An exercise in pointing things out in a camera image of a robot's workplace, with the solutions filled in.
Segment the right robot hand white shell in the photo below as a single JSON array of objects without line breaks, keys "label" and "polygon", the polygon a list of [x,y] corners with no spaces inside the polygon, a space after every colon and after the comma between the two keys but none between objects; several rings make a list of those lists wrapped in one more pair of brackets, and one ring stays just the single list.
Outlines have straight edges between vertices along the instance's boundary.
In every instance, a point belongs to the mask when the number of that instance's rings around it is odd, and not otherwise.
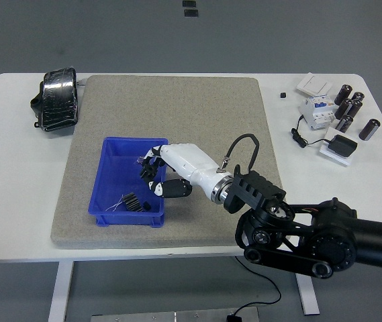
[{"label": "right robot hand white shell", "polygon": [[[191,194],[199,186],[206,197],[216,204],[225,201],[233,177],[220,169],[203,150],[195,144],[168,144],[151,148],[142,162],[140,178],[158,197],[181,198]],[[155,176],[158,167],[167,165],[179,179],[158,182]]]}]

